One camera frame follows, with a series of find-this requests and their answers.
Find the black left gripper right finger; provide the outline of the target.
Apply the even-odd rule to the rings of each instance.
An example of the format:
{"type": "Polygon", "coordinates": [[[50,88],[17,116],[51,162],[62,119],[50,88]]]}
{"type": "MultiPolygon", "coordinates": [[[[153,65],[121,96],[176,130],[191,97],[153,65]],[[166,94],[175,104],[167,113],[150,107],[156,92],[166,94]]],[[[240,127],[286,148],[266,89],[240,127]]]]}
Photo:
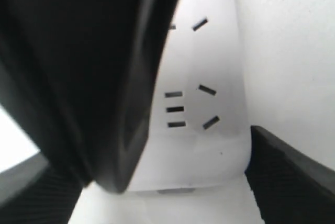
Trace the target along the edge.
{"type": "Polygon", "coordinates": [[[251,126],[245,171],[265,223],[334,223],[334,171],[251,126]]]}

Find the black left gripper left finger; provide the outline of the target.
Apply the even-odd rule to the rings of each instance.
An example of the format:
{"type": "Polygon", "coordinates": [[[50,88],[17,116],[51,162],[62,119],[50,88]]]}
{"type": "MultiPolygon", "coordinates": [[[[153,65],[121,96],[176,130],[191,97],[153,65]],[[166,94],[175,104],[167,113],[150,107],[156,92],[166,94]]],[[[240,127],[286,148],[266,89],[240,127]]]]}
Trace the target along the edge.
{"type": "Polygon", "coordinates": [[[42,153],[1,172],[1,223],[68,223],[89,175],[42,153]]]}

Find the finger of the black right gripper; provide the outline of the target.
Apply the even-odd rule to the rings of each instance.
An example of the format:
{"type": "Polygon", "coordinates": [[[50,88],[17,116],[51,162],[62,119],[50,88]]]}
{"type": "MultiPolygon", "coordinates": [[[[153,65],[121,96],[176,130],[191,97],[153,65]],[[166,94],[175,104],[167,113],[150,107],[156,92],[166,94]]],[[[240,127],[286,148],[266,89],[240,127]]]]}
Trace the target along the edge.
{"type": "Polygon", "coordinates": [[[178,0],[1,0],[1,103],[49,161],[123,193],[178,0]]]}

